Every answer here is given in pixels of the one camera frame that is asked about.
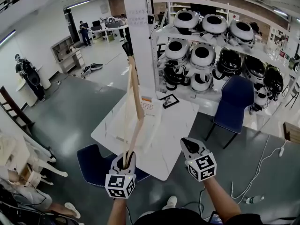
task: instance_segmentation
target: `water bottle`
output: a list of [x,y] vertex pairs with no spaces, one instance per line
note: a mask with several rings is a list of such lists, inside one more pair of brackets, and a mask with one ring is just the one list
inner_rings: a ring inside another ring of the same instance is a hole
[[253,203],[259,203],[261,200],[264,199],[264,196],[255,196],[255,197],[249,197],[246,199],[247,204],[253,204]]

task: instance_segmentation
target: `blue chair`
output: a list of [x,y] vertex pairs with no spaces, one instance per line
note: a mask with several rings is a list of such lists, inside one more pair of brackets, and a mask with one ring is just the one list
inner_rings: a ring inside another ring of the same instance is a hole
[[242,132],[245,108],[253,103],[253,83],[241,76],[232,76],[222,88],[222,98],[214,116],[214,124],[205,141],[208,140],[212,130],[218,125],[234,133],[223,149],[227,148],[233,139]]
[[[93,144],[77,151],[78,163],[84,180],[96,187],[105,187],[105,177],[111,169],[112,161],[117,157],[111,154],[102,157],[97,144]],[[135,183],[149,177],[150,175],[142,170],[135,169]]]

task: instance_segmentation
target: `wooden stick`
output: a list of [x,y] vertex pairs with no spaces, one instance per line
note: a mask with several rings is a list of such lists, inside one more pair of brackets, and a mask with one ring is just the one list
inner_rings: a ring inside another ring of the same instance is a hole
[[129,147],[129,151],[128,151],[128,155],[127,155],[127,159],[126,159],[126,166],[129,162],[129,158],[130,155],[132,153],[132,151],[135,148],[135,142],[137,139],[137,136],[141,130],[141,127],[143,125],[144,122],[144,117],[145,117],[145,113],[144,110],[141,106],[141,101],[140,101],[140,95],[139,95],[139,87],[138,87],[138,79],[137,79],[137,73],[136,73],[136,65],[135,65],[135,60],[132,57],[128,58],[129,60],[129,64],[132,65],[132,71],[131,71],[131,79],[132,79],[132,89],[133,89],[133,95],[135,98],[135,109],[136,109],[136,114],[137,114],[137,124],[135,126],[135,130],[131,139],[131,143],[130,143],[130,147]]
[[124,150],[123,150],[123,168],[126,167],[126,148],[127,148],[127,128],[128,128],[128,101],[130,96],[130,87],[131,87],[131,75],[132,75],[132,65],[129,64],[129,74],[128,74],[128,82],[127,82],[127,97],[125,103],[125,118],[124,118]]

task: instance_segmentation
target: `paper on pillar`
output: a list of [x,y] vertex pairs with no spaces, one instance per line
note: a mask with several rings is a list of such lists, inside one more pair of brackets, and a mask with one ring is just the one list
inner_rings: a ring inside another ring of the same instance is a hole
[[127,13],[129,25],[142,26],[148,24],[147,9],[129,10]]

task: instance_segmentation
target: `chair seat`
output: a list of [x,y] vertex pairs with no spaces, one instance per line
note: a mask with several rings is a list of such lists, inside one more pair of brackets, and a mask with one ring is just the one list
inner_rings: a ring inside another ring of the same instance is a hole
[[[112,161],[116,157],[117,155],[113,153],[107,157],[102,157],[96,144],[77,151],[78,163],[84,180],[97,187],[105,186],[106,174],[109,172]],[[135,169],[135,174],[135,183],[150,176],[138,168]]]
[[244,111],[244,108],[233,106],[221,100],[214,117],[214,123],[234,133],[240,134],[244,121]]

